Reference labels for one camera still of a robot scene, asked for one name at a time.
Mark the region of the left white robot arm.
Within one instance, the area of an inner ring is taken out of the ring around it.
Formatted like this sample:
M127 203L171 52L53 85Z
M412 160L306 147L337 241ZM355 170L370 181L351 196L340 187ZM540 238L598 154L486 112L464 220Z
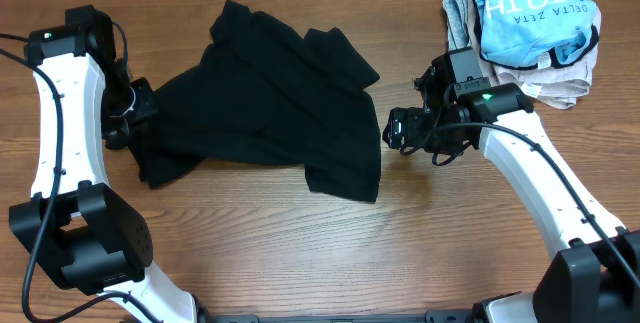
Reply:
M140 322L206 322L198 299L153 258L144 218L110 186L106 150L131 145L156 113L152 89L133 79L122 28L86 5L62 25L30 33L19 61L34 75L40 102L37 172L9 226L43 270L90 305L111 300Z

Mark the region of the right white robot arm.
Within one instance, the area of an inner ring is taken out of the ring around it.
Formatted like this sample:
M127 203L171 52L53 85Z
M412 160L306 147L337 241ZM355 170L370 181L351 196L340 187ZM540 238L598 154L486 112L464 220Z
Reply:
M384 142L403 155L423 150L447 162L468 148L480 151L534 219L551 259L533 292L481 301L468 321L638 321L638 232L581 183L520 88L479 79L416 88L423 106L392 109Z

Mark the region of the black t-shirt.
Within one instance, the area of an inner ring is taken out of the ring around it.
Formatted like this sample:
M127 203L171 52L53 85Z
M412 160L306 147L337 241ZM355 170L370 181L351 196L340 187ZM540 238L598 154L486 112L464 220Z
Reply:
M298 34L227 1L200 62L158 88L133 155L151 188L200 162L300 166L315 193L372 203L381 134L368 88L378 73L339 29Z

